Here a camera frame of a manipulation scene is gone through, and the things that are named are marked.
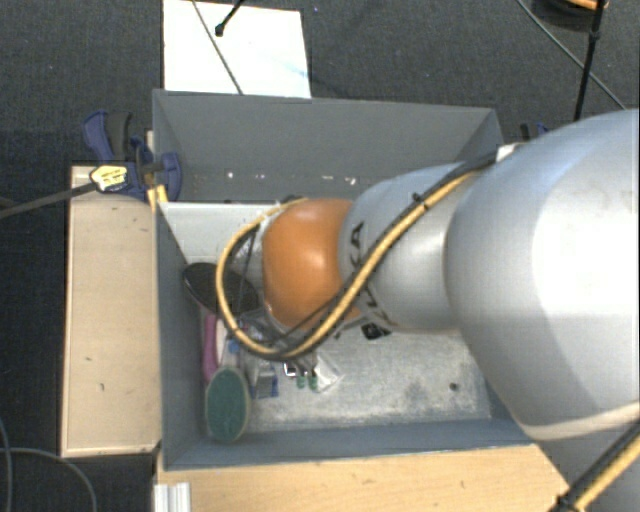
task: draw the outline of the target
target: white paper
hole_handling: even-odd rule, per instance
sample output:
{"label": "white paper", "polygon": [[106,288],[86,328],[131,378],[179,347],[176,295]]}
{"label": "white paper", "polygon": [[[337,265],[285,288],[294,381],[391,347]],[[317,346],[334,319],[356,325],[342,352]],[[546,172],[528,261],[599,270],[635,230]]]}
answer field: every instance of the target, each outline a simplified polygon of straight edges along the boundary
{"label": "white paper", "polygon": [[[216,37],[231,5],[196,3],[244,94],[311,97],[299,12],[242,6]],[[164,0],[164,87],[237,93],[188,0]]]}

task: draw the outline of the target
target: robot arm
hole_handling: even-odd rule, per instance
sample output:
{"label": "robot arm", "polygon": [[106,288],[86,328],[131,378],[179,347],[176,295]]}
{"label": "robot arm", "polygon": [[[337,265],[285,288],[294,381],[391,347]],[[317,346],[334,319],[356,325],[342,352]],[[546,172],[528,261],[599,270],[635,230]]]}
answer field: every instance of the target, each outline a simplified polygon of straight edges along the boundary
{"label": "robot arm", "polygon": [[[640,419],[637,206],[637,110],[551,132],[480,172],[445,165],[353,205],[294,204],[266,230],[262,270],[273,324],[298,327],[298,341],[265,357],[313,349],[347,315],[395,331],[459,329],[514,419],[573,481]],[[592,510],[638,510],[638,489],[636,462]]]}

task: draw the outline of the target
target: gray box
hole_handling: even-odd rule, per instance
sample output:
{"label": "gray box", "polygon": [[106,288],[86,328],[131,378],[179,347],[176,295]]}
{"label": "gray box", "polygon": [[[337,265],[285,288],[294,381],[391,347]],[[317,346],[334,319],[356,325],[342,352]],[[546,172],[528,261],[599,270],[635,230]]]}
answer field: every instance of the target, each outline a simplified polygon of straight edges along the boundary
{"label": "gray box", "polygon": [[489,109],[155,91],[157,154],[178,151],[181,200],[156,216],[165,469],[306,462],[529,443],[459,335],[359,330],[321,348],[342,372],[321,394],[280,376],[235,445],[204,418],[197,306],[184,267],[215,261],[256,212],[288,195],[355,198],[378,181],[496,149]]}

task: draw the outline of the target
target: beige panel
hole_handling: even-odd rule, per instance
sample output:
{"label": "beige panel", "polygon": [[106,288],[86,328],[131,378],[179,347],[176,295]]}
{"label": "beige panel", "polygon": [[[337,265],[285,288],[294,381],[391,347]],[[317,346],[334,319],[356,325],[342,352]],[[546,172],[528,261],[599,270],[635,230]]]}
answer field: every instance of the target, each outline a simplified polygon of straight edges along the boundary
{"label": "beige panel", "polygon": [[[74,167],[72,185],[91,168]],[[151,210],[121,195],[71,201],[63,456],[149,452],[160,439]]]}
{"label": "beige panel", "polygon": [[193,512],[547,512],[567,484],[535,446],[264,467],[162,471]]}

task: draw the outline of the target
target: blue clamp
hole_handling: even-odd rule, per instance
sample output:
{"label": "blue clamp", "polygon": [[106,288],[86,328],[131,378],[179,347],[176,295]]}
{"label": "blue clamp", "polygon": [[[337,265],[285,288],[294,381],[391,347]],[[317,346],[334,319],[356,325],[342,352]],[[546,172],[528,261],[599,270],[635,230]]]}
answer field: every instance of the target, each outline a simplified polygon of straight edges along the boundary
{"label": "blue clamp", "polygon": [[175,152],[163,153],[160,162],[154,163],[154,156],[141,137],[128,136],[131,113],[97,110],[82,123],[84,142],[91,149],[100,164],[117,163],[127,169],[127,185],[117,193],[125,194],[140,201],[147,200],[145,174],[154,174],[154,183],[163,184],[170,201],[176,201],[182,187],[182,168]]}

